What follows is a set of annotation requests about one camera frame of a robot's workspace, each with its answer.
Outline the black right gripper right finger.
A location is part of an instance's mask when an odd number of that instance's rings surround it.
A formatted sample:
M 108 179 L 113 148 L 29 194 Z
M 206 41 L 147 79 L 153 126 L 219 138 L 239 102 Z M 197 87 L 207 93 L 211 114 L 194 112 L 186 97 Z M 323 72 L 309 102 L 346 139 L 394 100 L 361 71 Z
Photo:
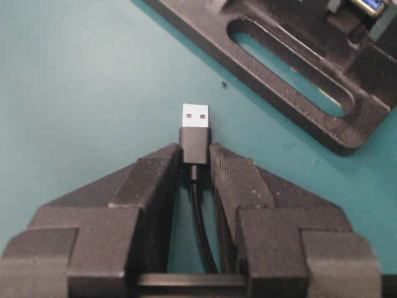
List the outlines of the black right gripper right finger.
M 369 241 L 344 211 L 219 144 L 210 147 L 221 267 L 248 297 L 380 297 Z

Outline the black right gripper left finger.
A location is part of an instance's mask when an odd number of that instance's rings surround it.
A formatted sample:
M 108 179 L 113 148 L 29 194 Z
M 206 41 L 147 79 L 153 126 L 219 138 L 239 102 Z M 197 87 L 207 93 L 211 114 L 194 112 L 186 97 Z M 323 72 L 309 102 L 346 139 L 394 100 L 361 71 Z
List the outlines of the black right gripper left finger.
M 2 297 L 129 297 L 165 272 L 180 148 L 172 143 L 40 206 L 1 256 Z

